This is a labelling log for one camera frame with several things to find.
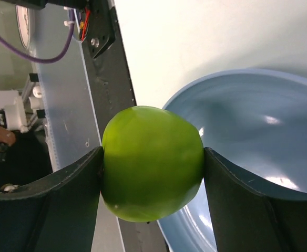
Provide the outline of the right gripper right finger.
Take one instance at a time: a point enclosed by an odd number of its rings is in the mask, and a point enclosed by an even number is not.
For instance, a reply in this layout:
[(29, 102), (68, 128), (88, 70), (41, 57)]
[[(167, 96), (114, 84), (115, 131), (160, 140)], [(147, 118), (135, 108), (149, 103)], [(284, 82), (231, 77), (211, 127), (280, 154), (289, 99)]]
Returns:
[(307, 251), (307, 193), (204, 149), (204, 184), (218, 251)]

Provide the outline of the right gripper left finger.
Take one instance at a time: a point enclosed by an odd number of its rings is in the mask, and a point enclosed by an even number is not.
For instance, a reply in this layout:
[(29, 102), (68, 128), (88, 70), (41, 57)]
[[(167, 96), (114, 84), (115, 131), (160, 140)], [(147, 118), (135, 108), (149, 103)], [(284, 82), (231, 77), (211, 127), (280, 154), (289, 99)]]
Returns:
[(0, 193), (0, 251), (90, 251), (103, 149), (40, 180)]

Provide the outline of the green fake apple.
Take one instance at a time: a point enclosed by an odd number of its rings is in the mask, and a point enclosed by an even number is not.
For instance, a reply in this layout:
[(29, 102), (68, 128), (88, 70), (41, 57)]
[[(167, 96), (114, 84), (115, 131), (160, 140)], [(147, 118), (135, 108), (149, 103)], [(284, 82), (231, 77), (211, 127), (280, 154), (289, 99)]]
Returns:
[(101, 194), (129, 222), (151, 222), (187, 205), (203, 179), (204, 147), (186, 119), (149, 106), (118, 112), (103, 133)]

